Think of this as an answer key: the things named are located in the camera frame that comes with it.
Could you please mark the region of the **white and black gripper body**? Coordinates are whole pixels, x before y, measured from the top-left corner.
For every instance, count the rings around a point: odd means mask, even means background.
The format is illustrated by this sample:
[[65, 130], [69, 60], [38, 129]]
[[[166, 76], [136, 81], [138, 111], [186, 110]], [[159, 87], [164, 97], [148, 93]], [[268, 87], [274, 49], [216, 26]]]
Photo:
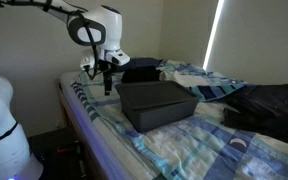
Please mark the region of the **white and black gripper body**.
[[99, 49], [96, 51], [84, 50], [80, 61], [82, 71], [98, 70], [100, 63], [111, 63], [116, 66], [123, 66], [130, 61], [130, 57], [121, 49], [116, 51], [108, 51]]

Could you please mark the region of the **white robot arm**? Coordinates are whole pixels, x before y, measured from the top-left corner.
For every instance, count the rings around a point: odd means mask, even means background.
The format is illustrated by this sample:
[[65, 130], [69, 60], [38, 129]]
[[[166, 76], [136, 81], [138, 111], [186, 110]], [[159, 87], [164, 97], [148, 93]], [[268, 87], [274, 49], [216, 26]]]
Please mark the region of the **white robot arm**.
[[110, 94], [113, 67], [130, 61], [120, 46], [123, 20], [118, 10], [101, 5], [88, 11], [64, 0], [0, 0], [0, 8], [5, 5], [37, 7], [64, 22], [70, 38], [76, 44], [92, 49], [92, 54], [81, 61], [81, 69], [90, 80], [102, 73], [104, 93], [106, 96]]

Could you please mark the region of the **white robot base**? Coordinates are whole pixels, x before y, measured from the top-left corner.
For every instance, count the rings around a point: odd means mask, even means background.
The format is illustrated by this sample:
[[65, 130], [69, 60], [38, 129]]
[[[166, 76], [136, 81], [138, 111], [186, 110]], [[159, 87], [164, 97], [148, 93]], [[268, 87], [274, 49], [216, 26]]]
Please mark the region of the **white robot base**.
[[36, 159], [21, 124], [10, 111], [11, 83], [0, 76], [0, 180], [39, 180], [43, 165]]

